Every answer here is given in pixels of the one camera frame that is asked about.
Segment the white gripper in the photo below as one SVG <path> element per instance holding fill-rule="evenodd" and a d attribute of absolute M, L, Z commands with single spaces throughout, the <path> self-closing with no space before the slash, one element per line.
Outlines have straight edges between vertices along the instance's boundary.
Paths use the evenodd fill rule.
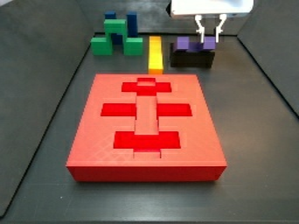
<path fill-rule="evenodd" d="M 195 16 L 197 32 L 201 34 L 201 42 L 205 43 L 206 28 L 202 24 L 202 16 L 220 15 L 220 24 L 216 27 L 216 41 L 220 43 L 228 17 L 249 14 L 254 8 L 254 3 L 256 0 L 171 0 L 170 16 L 173 18 Z"/>

